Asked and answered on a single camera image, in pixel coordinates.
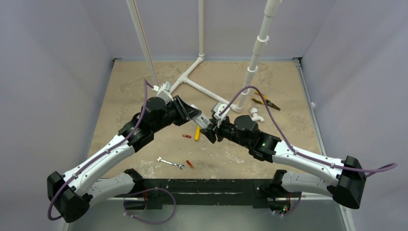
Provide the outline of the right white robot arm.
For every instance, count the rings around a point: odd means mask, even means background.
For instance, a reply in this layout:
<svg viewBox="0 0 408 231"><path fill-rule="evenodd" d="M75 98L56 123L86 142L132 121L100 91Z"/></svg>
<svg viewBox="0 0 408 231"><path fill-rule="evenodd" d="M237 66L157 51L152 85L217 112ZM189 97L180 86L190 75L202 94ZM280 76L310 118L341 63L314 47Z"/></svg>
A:
<svg viewBox="0 0 408 231"><path fill-rule="evenodd" d="M285 192L310 192L330 196L335 202L351 209L360 208L367 176L360 162L352 157L338 159L306 151L301 154L279 137L262 132L250 116L241 115L234 123L198 117L200 132L211 143L227 139L248 149L249 155L259 161L287 165L305 174L285 173L272 180L271 192L281 196Z"/></svg>

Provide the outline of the white remote control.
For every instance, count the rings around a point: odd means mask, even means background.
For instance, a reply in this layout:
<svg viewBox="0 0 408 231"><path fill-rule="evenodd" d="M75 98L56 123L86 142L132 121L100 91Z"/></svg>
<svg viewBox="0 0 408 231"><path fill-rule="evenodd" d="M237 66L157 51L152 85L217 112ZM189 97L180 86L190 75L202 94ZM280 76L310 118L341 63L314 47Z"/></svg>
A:
<svg viewBox="0 0 408 231"><path fill-rule="evenodd" d="M194 104L191 104L191 107L198 110L198 115L194 116L192 120L201 128L201 129L206 129L209 126L211 126L213 123L210 121L210 119L200 110L198 109Z"/></svg>

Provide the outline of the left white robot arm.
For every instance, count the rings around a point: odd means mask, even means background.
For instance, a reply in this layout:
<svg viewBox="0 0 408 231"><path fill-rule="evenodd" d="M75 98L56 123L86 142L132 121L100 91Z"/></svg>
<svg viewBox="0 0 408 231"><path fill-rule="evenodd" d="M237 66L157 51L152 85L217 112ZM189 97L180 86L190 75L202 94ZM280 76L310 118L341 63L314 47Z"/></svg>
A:
<svg viewBox="0 0 408 231"><path fill-rule="evenodd" d="M201 110L188 105L179 96L145 98L141 112L135 114L107 145L77 167L63 174L55 171L47 177L48 219L63 218L71 223L100 201L118 195L137 197L144 194L147 191L144 178L134 169L127 169L110 179L100 178L152 142L155 133L189 121L200 128L210 124Z"/></svg>

